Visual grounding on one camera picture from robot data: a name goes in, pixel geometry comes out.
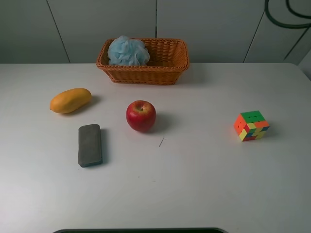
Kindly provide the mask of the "blue mesh bath loofah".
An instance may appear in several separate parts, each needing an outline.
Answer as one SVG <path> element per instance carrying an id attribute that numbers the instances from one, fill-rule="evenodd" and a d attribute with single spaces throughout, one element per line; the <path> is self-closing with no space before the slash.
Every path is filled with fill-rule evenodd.
<path id="1" fill-rule="evenodd" d="M 150 60 L 145 44 L 127 36 L 113 40 L 107 54 L 109 64 L 115 66 L 145 66 Z"/>

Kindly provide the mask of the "orange wicker basket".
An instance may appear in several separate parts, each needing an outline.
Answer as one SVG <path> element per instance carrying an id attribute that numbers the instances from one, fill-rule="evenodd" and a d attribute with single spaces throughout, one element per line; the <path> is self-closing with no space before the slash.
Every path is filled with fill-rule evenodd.
<path id="1" fill-rule="evenodd" d="M 190 65 L 186 43 L 173 38 L 140 38 L 150 55 L 145 66 L 113 66 L 108 64 L 108 47 L 113 38 L 105 41 L 96 66 L 114 83 L 173 85 Z"/>

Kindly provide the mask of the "multicoloured puzzle cube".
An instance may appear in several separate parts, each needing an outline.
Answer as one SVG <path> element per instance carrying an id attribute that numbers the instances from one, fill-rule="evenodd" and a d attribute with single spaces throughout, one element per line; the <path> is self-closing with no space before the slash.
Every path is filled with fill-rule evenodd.
<path id="1" fill-rule="evenodd" d="M 240 113 L 234 123 L 242 142 L 262 138 L 269 128 L 268 121 L 258 110 Z"/>

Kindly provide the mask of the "red apple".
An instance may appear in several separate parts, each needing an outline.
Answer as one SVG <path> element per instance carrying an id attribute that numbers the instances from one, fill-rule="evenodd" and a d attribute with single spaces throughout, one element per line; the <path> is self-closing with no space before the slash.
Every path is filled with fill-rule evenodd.
<path id="1" fill-rule="evenodd" d="M 126 120 L 133 130 L 145 133 L 156 121 L 155 107 L 147 101 L 136 100 L 127 107 Z"/>

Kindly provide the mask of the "grey rectangular eraser block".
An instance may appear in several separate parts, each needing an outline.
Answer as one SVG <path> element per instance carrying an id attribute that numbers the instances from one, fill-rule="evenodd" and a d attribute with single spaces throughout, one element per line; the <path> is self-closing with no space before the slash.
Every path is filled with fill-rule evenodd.
<path id="1" fill-rule="evenodd" d="M 98 124 L 78 129 L 78 164 L 81 167 L 99 165 L 103 162 L 101 129 Z"/>

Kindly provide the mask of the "yellow mango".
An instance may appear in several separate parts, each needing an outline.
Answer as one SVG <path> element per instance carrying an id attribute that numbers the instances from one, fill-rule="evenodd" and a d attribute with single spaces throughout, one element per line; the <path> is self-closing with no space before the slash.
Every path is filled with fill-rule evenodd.
<path id="1" fill-rule="evenodd" d="M 92 94 L 85 88 L 74 88 L 55 96 L 50 102 L 50 110 L 59 114 L 71 113 L 88 104 Z"/>

